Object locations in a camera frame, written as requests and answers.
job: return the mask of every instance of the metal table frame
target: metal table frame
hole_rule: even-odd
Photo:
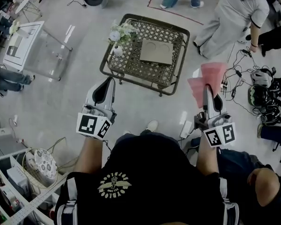
[[[175,77],[176,80],[173,81],[173,82],[171,81],[170,85],[167,86],[167,87],[170,87],[170,86],[174,85],[173,91],[172,92],[163,91],[163,89],[165,89],[167,87],[163,87],[163,86],[161,86],[161,85],[159,85],[157,83],[154,83],[152,81],[150,81],[151,85],[146,85],[146,84],[140,83],[138,81],[134,81],[134,80],[125,78],[125,73],[115,72],[115,71],[112,71],[112,70],[111,70],[110,73],[105,72],[104,71],[104,67],[105,67],[106,64],[108,64],[110,62],[110,59],[113,56],[113,52],[111,52],[112,48],[113,48],[113,45],[111,45],[111,44],[109,44],[109,46],[108,46],[108,48],[107,48],[107,50],[105,52],[105,55],[103,57],[103,60],[101,62],[100,72],[105,74],[105,75],[112,76],[114,78],[118,78],[119,79],[119,84],[122,84],[122,81],[126,81],[126,82],[129,82],[129,83],[133,83],[133,84],[142,86],[144,88],[148,88],[150,90],[157,91],[157,92],[159,92],[159,96],[160,97],[162,96],[162,94],[165,94],[165,95],[168,95],[168,96],[169,95],[173,95],[176,92],[177,85],[178,85],[179,78],[180,78],[180,74],[181,74],[181,71],[182,71],[182,66],[183,66],[183,62],[184,62],[184,59],[185,59],[185,54],[186,54],[186,50],[187,50],[187,46],[188,46],[188,42],[189,42],[189,38],[190,38],[190,32],[188,30],[186,30],[186,29],[177,27],[177,26],[169,24],[169,23],[165,23],[165,22],[162,22],[162,21],[159,21],[159,20],[155,20],[155,19],[152,19],[152,18],[147,18],[147,17],[143,17],[143,16],[139,16],[139,15],[133,15],[133,14],[126,14],[126,15],[124,15],[124,17],[122,18],[122,20],[120,22],[120,25],[122,23],[124,23],[127,19],[136,20],[136,21],[140,21],[140,22],[147,22],[147,23],[153,24],[155,26],[158,26],[160,28],[168,29],[168,30],[171,30],[171,31],[174,31],[174,32],[179,32],[179,33],[182,33],[182,34],[186,35],[186,41],[183,38],[182,44],[181,44],[181,46],[179,48],[179,54],[177,56],[177,61],[176,61],[176,64],[174,66],[174,69],[173,69],[172,76]],[[184,51],[183,51],[183,54],[182,54],[180,67],[179,67],[178,73],[174,74],[175,73],[175,69],[176,69],[176,65],[178,63],[178,59],[180,58],[181,47],[184,47]],[[140,76],[135,76],[135,77],[138,77],[138,78],[146,80],[145,78],[140,77]]]

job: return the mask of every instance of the pink cloth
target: pink cloth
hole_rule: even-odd
[[[214,97],[221,90],[223,75],[227,69],[227,63],[210,62],[201,65],[202,77],[187,79],[192,95],[197,101],[198,108],[203,107],[203,91],[206,84],[211,86]]]

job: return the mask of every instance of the lattice tabletop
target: lattice tabletop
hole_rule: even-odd
[[[185,29],[176,27],[174,25],[163,23],[158,20],[145,18],[137,15],[126,14],[121,23],[130,23],[138,28],[137,38],[133,38],[122,45],[123,55],[116,57],[111,53],[112,45],[109,45],[104,59],[100,66],[100,71],[104,74],[117,77],[121,81],[128,81],[137,85],[156,90],[161,94],[172,95],[176,91],[178,79],[181,73],[186,47],[189,41],[189,32]],[[143,39],[150,39],[160,42],[173,44],[173,56],[171,65],[160,65],[158,63],[140,61],[141,46]],[[184,52],[181,59],[178,74],[175,75],[178,58],[180,55],[181,47],[184,47]],[[111,74],[104,72],[104,66],[110,69]],[[142,80],[151,82],[147,85],[144,82],[137,82],[132,79],[125,78],[125,75],[138,77]],[[174,85],[172,93],[163,91],[165,88]]]

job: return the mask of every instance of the tiled floor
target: tiled floor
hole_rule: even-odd
[[[68,149],[60,152],[59,157],[67,157],[67,159],[77,156],[83,145],[84,137],[75,133],[77,113],[81,111],[89,88],[104,78],[99,71],[99,65],[108,45],[107,37],[113,20],[119,22],[126,13],[159,19],[188,29],[191,33],[191,41],[202,28],[199,23],[182,16],[147,7],[149,0],[109,0],[105,9],[101,9],[100,6],[88,6],[84,9],[78,3],[67,6],[70,1],[44,0],[39,6],[44,14],[41,20],[45,20],[46,27],[58,38],[63,40],[69,26],[75,26],[68,40],[73,51],[67,61],[64,56],[69,66],[61,81],[52,81],[38,75],[30,86],[25,86],[23,92],[8,92],[6,97],[0,98],[0,116],[6,126],[9,117],[15,114],[19,116],[18,127],[15,128],[17,137],[23,138],[29,146],[49,148],[56,140],[65,136]],[[154,0],[156,4],[160,2],[161,0]],[[195,11],[188,7],[189,2],[182,1],[178,5],[184,6],[181,11],[183,16],[204,23],[208,21],[214,4],[216,4],[215,0],[208,2],[202,10]],[[228,64],[231,67],[237,51],[245,48],[245,45],[236,43],[233,50],[232,47],[211,61],[228,61],[230,57]],[[49,68],[51,64],[49,60],[57,63],[54,54],[50,55],[51,50],[59,53],[60,46],[52,43],[50,49],[42,56],[38,56],[34,62],[39,68],[46,69],[48,72],[52,72],[52,68]],[[266,59],[261,56],[260,51],[253,57],[260,67],[275,65],[277,76],[281,76],[281,50],[268,52]],[[193,121],[193,116],[200,111],[186,79],[207,61],[198,55],[196,48],[190,42],[179,85],[172,96],[159,97],[154,91],[127,82],[119,85],[117,81],[113,107],[118,116],[107,134],[109,145],[112,147],[126,129],[139,134],[152,119],[159,121],[158,132],[178,139],[183,126],[180,124],[183,111],[187,112],[187,119],[190,121]],[[244,58],[239,65],[246,70],[253,66],[253,62],[250,58]],[[245,74],[244,77],[250,82],[249,74]],[[231,86],[236,83],[235,79],[231,78]],[[247,89],[246,84],[238,88],[235,100],[250,109],[247,102]],[[276,152],[272,152],[273,142],[257,138],[259,120],[231,101],[226,103],[226,107],[237,128],[237,142],[233,149],[255,154],[263,163],[271,164],[278,173],[281,173],[279,164],[281,147]],[[188,140],[198,134],[199,132],[196,131]],[[104,160],[108,155],[109,151],[104,147]]]

